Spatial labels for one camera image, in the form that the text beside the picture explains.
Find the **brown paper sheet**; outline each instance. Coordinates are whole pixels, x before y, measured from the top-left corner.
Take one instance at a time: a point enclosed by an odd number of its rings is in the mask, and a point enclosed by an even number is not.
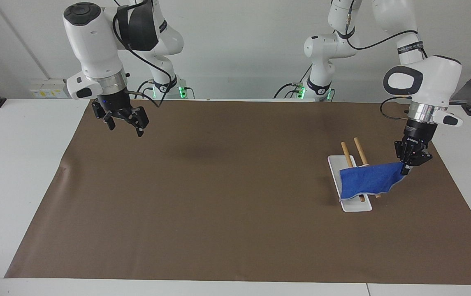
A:
[[[341,210],[341,141],[397,161],[405,121],[378,105],[134,104],[142,138],[87,109],[7,278],[471,284],[471,210],[433,146],[372,212]]]

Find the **wooden dowel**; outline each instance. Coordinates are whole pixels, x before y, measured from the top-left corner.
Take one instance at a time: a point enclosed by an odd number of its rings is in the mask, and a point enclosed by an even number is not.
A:
[[[352,160],[350,159],[350,153],[348,152],[346,142],[341,142],[341,148],[343,149],[343,154],[345,155],[345,159],[347,160],[348,167],[354,167],[354,165],[352,164]],[[363,195],[360,195],[360,201],[365,202],[365,197],[363,197]]]
[[[362,163],[363,165],[367,165],[369,164],[369,162],[367,161],[367,157],[365,156],[365,152],[363,151],[363,148],[360,144],[360,139],[358,139],[357,137],[354,138],[354,143],[356,144],[356,148],[358,149],[358,152],[360,154],[360,158],[362,159]],[[375,195],[375,197],[377,199],[379,199],[380,197],[382,197],[382,195]]]

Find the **white table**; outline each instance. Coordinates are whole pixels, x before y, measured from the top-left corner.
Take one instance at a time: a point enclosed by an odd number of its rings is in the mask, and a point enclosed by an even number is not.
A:
[[[85,100],[71,99],[10,99],[0,109],[0,294],[25,296],[42,294],[462,296],[471,294],[471,286],[453,285],[3,279],[56,173],[60,159],[87,103]],[[433,142],[471,208],[471,118],[465,115],[460,107],[450,109],[464,119],[464,125],[459,128],[440,126]]]

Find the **white plastic tray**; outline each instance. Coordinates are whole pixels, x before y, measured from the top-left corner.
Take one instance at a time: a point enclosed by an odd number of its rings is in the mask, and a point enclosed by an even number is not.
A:
[[[350,159],[352,160],[352,165],[356,167],[356,161],[354,161],[354,157],[351,155]],[[337,195],[341,196],[341,177],[339,176],[339,171],[348,168],[347,159],[344,155],[330,155],[329,158],[329,165],[331,167],[332,177],[334,179],[334,183],[336,185]],[[344,212],[352,213],[352,212],[369,212],[372,210],[371,201],[367,195],[363,195],[365,197],[365,201],[362,202],[360,200],[360,196],[354,197],[353,199],[342,201],[341,208]]]

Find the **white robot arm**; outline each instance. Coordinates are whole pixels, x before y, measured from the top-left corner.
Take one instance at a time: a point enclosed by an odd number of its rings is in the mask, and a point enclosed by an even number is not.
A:
[[[354,46],[358,44],[354,19],[361,3],[362,0],[333,0],[329,24],[334,28],[334,34],[310,37],[305,42],[305,54],[313,63],[312,72],[303,85],[306,97],[325,98],[334,73],[329,59],[354,56],[359,49]],[[382,29],[399,37],[400,65],[385,75],[384,88],[392,95],[412,97],[404,137],[395,142],[397,156],[404,164],[401,173],[408,174],[413,166],[432,158],[427,146],[439,123],[462,124],[462,120],[447,112],[462,66],[445,56],[425,56],[411,0],[372,0],[372,7]]]
[[[119,49],[143,54],[153,75],[154,96],[181,97],[185,82],[164,56],[180,53],[182,36],[171,28],[160,10],[158,0],[132,0],[131,6],[99,7],[79,2],[64,11],[64,26],[72,50],[81,63],[81,72],[67,80],[74,99],[96,98],[92,107],[96,118],[109,129],[113,118],[132,124],[138,136],[149,123],[143,107],[133,108],[127,89],[127,74],[118,58]]]

